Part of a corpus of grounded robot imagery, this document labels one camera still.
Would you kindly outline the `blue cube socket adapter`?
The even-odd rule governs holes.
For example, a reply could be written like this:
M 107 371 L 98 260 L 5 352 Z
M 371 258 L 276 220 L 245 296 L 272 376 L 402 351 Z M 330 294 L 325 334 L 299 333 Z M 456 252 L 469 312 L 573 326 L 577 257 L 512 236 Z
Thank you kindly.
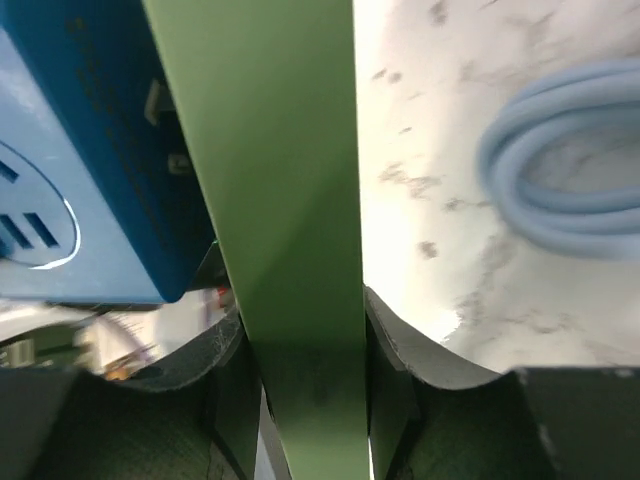
M 138 1 L 1 5 L 1 295 L 162 304 L 214 239 Z

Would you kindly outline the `green power strip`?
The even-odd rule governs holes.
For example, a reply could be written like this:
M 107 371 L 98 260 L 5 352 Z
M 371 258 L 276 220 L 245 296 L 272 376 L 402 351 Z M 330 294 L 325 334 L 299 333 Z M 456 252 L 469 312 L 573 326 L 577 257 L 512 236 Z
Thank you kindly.
M 145 10 L 290 472 L 365 479 L 353 5 Z

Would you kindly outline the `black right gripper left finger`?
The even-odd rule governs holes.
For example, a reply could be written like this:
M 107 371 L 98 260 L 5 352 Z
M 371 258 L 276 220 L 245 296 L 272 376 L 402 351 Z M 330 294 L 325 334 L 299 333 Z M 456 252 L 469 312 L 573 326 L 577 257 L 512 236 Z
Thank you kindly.
M 237 310 L 122 381 L 1 372 L 5 479 L 250 479 L 261 385 Z

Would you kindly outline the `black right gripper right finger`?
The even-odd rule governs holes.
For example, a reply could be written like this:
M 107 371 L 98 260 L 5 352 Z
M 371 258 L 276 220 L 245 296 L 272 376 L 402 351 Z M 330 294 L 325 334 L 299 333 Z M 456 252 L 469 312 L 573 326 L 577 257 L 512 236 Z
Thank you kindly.
M 518 367 L 451 352 L 364 292 L 378 479 L 635 479 L 635 367 Z

